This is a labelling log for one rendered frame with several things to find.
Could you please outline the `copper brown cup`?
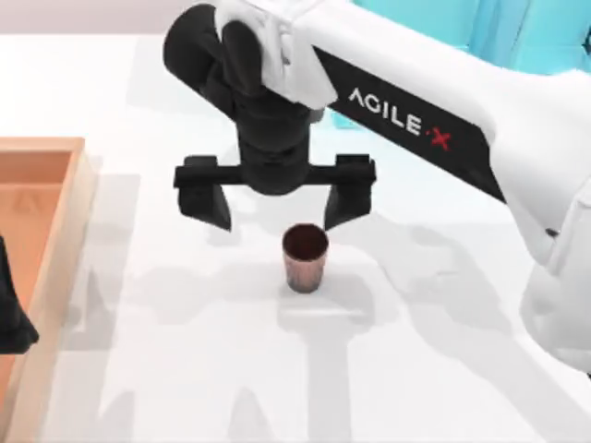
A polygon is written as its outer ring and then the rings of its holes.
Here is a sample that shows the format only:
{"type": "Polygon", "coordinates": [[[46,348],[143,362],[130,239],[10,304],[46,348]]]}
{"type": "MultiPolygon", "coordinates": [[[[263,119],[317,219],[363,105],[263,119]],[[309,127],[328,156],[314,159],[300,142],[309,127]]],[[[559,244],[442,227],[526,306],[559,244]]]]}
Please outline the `copper brown cup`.
{"type": "Polygon", "coordinates": [[[329,249],[327,234],[316,224],[291,226],[282,239],[287,285],[297,293],[313,293],[321,284],[329,249]]]}

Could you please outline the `shallow salmon-coloured box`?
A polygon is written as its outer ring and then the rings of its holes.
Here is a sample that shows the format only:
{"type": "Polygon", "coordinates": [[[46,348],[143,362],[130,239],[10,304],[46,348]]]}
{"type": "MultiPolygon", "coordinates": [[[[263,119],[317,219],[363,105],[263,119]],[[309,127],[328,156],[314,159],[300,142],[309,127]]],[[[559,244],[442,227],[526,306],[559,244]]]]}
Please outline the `shallow salmon-coloured box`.
{"type": "Polygon", "coordinates": [[[41,335],[0,355],[0,443],[37,443],[96,183],[83,138],[0,138],[0,235],[41,335]]]}

